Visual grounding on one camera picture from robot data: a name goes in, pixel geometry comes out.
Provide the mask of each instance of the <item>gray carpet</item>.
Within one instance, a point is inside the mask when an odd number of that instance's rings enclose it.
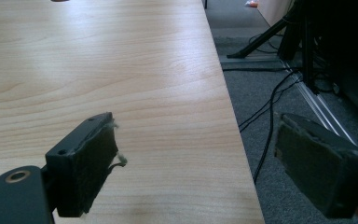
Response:
[[[230,53],[235,53],[248,43],[249,38],[215,37],[214,42],[221,58]],[[273,37],[271,43],[279,45],[280,38]],[[266,43],[263,50],[274,49]],[[249,58],[255,55],[267,55],[255,51]],[[247,63],[223,63],[225,68],[279,68],[279,61],[247,62]],[[234,107],[237,122],[241,124],[254,114],[270,97],[274,87],[288,74],[282,72],[224,72],[228,91]],[[292,79],[283,86],[292,83]],[[338,120],[350,133],[358,145],[358,109],[345,97],[338,97],[333,93],[323,94],[330,109]],[[278,113],[295,113],[319,122],[309,105],[306,103],[299,90],[294,86],[284,93],[281,100],[274,106]],[[261,116],[241,133],[245,152],[254,172],[260,160],[269,132],[269,113]],[[257,195],[261,204],[264,219],[269,223],[358,223],[358,218],[353,219],[327,219],[310,201],[296,188],[292,180],[285,174],[280,162],[273,157],[274,138],[269,147],[269,152],[256,183]]]

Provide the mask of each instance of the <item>wood grain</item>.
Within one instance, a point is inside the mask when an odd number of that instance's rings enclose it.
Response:
[[[201,1],[0,1],[0,174],[106,111],[129,164],[57,223],[264,223]]]

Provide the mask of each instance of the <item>wooden table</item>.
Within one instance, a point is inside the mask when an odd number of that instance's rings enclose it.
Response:
[[[263,223],[200,0],[0,1],[0,174],[111,111],[129,159],[57,223]]]

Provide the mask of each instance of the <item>floor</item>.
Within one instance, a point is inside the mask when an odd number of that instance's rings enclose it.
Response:
[[[266,53],[276,51],[280,36],[273,36],[269,43],[266,42],[259,48],[264,52],[256,50],[242,61],[227,60],[228,54],[246,47],[250,38],[269,28],[257,8],[247,7],[245,2],[208,0],[208,8],[205,9],[239,125],[269,99],[274,87],[287,75],[287,71],[266,72],[271,68],[282,68],[282,62],[276,58],[276,54]],[[301,65],[296,59],[293,63]],[[228,71],[238,68],[248,69]],[[264,72],[249,71],[249,68],[264,69]],[[285,87],[289,87],[293,82],[294,80],[287,81]],[[321,93],[320,96],[358,146],[358,109],[345,96],[337,96],[334,93]],[[300,93],[300,88],[293,87],[285,91],[274,110],[276,113],[295,113],[321,123]],[[268,137],[269,115],[266,113],[253,122],[245,122],[239,126],[239,130],[246,125],[248,126],[241,132],[241,137],[251,171],[254,173]],[[266,223],[358,223],[357,217],[325,218],[298,190],[285,174],[280,162],[274,158],[274,140],[272,137],[269,152],[255,185]]]

